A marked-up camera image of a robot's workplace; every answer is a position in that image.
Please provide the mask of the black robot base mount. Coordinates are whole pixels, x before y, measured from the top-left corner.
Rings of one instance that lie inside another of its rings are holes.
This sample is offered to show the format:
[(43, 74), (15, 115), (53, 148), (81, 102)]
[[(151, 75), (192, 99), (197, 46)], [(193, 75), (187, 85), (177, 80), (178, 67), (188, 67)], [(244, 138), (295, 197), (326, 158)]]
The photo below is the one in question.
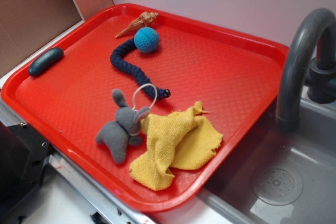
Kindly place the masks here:
[(1, 123), (1, 222), (40, 189), (50, 150), (32, 126)]

